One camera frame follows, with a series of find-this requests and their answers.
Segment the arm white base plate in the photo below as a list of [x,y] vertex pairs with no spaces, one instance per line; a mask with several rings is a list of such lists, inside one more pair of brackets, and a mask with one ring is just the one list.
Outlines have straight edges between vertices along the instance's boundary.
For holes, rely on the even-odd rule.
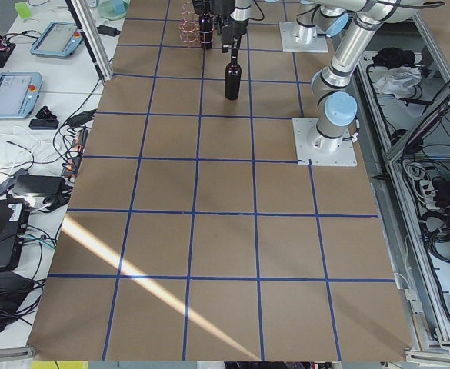
[[326,36],[316,27],[305,27],[296,22],[280,22],[282,51],[327,53]]
[[354,144],[345,127],[343,136],[326,138],[317,130],[317,118],[293,118],[292,127],[299,165],[320,167],[356,167]]

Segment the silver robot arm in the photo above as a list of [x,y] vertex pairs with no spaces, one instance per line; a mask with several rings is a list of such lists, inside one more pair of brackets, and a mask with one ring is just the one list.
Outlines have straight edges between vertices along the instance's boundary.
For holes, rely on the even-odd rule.
[[[332,37],[342,32],[330,64],[312,78],[319,117],[307,139],[318,152],[338,149],[347,127],[354,121],[358,106],[345,88],[368,43],[385,23],[398,23],[422,9],[443,6],[443,1],[302,1],[295,29],[305,45],[314,40],[318,31]],[[241,38],[248,30],[250,1],[210,1],[194,7],[201,14],[211,12],[218,17],[219,32],[226,40],[225,50],[231,61],[225,68],[225,97],[238,98],[242,69],[238,63]]]
[[[325,37],[337,35],[348,22],[348,13],[343,8],[310,1],[300,3],[292,31],[292,37],[300,45],[312,43],[319,32]],[[252,1],[225,1],[225,14],[231,28],[231,48],[234,52],[240,49],[242,36],[248,31],[251,6]]]

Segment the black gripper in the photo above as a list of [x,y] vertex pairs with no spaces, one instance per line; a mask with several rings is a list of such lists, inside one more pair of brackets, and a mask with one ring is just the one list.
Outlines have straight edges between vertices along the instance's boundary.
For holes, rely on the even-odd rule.
[[213,13],[221,17],[230,16],[233,13],[233,0],[214,0]]
[[230,25],[223,24],[221,26],[222,53],[228,53],[230,48],[232,51],[238,51],[240,49],[242,36],[246,34],[247,27],[248,19],[235,20],[234,18],[230,18]]

